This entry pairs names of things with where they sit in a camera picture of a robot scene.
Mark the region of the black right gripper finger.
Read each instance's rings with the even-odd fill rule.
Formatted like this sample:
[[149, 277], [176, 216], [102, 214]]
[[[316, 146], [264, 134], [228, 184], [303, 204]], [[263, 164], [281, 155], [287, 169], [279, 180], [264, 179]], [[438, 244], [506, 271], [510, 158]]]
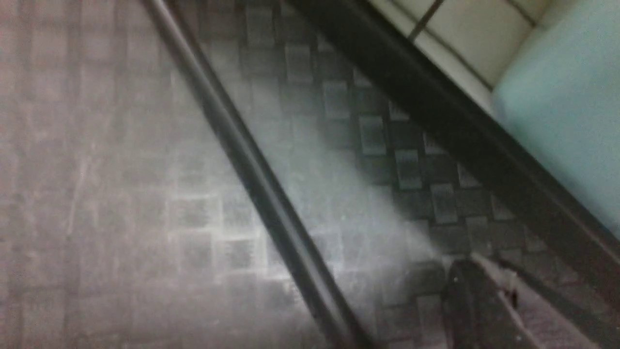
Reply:
[[518, 285], [533, 276], [502, 258], [472, 253], [454, 260], [443, 289], [449, 349], [539, 349], [518, 313]]

